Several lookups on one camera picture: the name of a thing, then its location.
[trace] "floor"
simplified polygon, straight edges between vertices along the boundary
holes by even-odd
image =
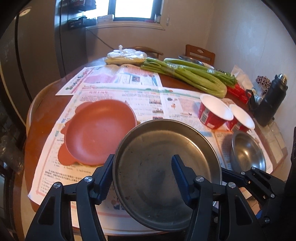
[[[252,208],[253,212],[257,214],[257,212],[260,210],[257,200],[253,197],[250,197],[248,198],[248,203]],[[22,180],[22,192],[21,192],[21,217],[22,217],[22,227],[23,227],[25,236],[28,232],[30,224],[34,218],[34,215],[35,215],[35,212],[33,211],[30,200],[28,198],[27,186],[26,186],[25,175],[24,175]],[[75,241],[82,241],[80,234],[74,234],[74,239]]]

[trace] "wooden chair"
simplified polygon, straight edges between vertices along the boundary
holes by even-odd
[[[125,48],[125,49],[135,49],[138,51],[142,51],[142,52],[146,53],[151,58],[158,58],[159,55],[163,55],[163,53],[158,50],[155,50],[155,49],[152,49],[149,47],[144,47],[144,46],[135,46],[135,47]]]
[[[33,116],[36,112],[36,110],[38,109],[39,105],[41,104],[44,96],[46,95],[46,93],[48,92],[48,90],[50,89],[50,87],[56,83],[57,81],[49,84],[48,86],[45,86],[33,99],[30,108],[28,110],[28,114],[27,114],[27,120],[26,120],[26,134],[28,136],[29,133],[29,129],[33,120]]]
[[[214,53],[189,44],[186,45],[185,56],[197,59],[212,66],[214,65],[215,61]]]

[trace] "red paper bowl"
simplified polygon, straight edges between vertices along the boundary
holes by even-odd
[[[226,121],[233,120],[233,114],[222,100],[209,94],[201,94],[200,100],[198,118],[207,127],[217,129]]]
[[[255,123],[247,112],[245,112],[241,107],[236,104],[229,105],[229,108],[234,115],[233,120],[227,121],[226,125],[229,130],[235,131],[244,131],[255,129]]]
[[[59,162],[65,166],[75,162],[102,165],[136,125],[133,110],[121,101],[83,103],[61,130],[65,137],[58,153]]]

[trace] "paper cup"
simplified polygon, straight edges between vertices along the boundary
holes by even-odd
[[[248,130],[255,129],[255,123],[247,112],[236,104],[229,105],[229,108],[234,115],[233,120],[227,121],[226,125],[229,130],[235,132],[237,130],[247,132]]]
[[[208,94],[202,94],[200,100],[198,118],[207,127],[217,129],[233,119],[233,114],[222,100]]]

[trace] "white wall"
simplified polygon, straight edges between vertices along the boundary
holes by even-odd
[[[178,57],[185,53],[185,45],[205,48],[213,16],[215,0],[164,0],[162,19],[170,18],[165,30],[116,27],[92,29],[104,42],[118,49],[146,46],[157,49],[166,57]],[[105,57],[112,50],[88,31],[86,49],[89,61]]]
[[[258,75],[270,80],[281,72],[287,75],[287,96],[275,115],[288,148],[280,174],[286,179],[296,126],[296,45],[288,31],[260,0],[218,0],[206,49],[216,54],[216,68],[230,72],[236,64],[251,80]]]

